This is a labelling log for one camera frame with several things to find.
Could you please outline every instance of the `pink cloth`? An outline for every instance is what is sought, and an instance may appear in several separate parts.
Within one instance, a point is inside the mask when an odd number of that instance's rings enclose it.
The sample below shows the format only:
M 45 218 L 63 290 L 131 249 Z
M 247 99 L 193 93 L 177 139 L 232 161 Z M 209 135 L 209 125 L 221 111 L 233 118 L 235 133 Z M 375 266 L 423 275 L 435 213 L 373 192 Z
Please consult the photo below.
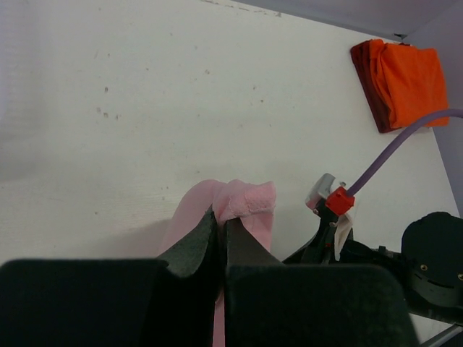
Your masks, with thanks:
M 227 220 L 239 217 L 243 226 L 270 250 L 275 199 L 273 182 L 254 185 L 237 179 L 229 183 L 212 179 L 202 181 L 182 198 L 167 228 L 160 251 L 166 251 L 196 227 L 211 205 L 220 226 Z M 214 347 L 225 346 L 224 314 L 224 300 L 218 300 L 214 315 Z

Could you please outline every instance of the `folded orange towel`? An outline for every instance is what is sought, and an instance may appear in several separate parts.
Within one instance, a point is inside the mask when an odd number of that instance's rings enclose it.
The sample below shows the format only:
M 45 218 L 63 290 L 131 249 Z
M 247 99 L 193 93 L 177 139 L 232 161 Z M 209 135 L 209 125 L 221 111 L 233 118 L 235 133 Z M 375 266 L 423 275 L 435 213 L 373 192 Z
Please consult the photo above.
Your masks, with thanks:
M 391 128 L 408 127 L 428 113 L 449 107 L 445 79 L 437 51 L 370 41 L 373 85 L 389 107 Z M 429 127 L 447 125 L 438 119 Z

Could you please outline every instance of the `red plug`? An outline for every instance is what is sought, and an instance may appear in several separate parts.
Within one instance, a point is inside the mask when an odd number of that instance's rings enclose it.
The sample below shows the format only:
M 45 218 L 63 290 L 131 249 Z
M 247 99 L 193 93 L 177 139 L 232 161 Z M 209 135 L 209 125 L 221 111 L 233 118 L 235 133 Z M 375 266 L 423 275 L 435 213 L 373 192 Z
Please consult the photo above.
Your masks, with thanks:
M 354 202 L 355 197 L 347 196 L 346 189 L 344 187 L 339 187 L 328 196 L 325 206 L 336 215 L 343 215 L 354 206 Z

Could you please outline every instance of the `white table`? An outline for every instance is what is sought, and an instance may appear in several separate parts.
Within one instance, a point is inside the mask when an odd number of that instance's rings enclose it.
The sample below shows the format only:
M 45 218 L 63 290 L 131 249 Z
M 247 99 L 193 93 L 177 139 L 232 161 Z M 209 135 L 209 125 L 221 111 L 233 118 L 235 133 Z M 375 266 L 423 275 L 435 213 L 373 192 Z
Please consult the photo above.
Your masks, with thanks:
M 214 3 L 2 1 L 1 262 L 153 256 L 209 178 L 275 181 L 283 258 L 318 226 L 303 201 L 321 174 L 352 183 L 396 136 L 376 131 L 350 59 L 369 35 Z M 436 210 L 457 215 L 423 129 L 362 190 L 356 237 L 399 251 Z M 420 340 L 446 326 L 415 323 Z

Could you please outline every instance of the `wall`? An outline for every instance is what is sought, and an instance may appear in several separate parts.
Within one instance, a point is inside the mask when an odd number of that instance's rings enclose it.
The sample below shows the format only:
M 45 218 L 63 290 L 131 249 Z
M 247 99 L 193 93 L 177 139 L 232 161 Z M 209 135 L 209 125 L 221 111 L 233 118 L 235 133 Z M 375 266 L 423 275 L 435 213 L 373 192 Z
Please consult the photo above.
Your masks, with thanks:
M 407 38 L 407 42 L 418 47 L 437 48 L 446 77 L 449 104 L 452 108 L 463 108 L 462 18 L 463 0 L 459 0 Z M 434 133 L 456 204 L 460 215 L 463 215 L 463 121 L 451 119 L 448 127 L 435 128 Z
M 458 0 L 241 0 L 385 38 L 410 34 Z

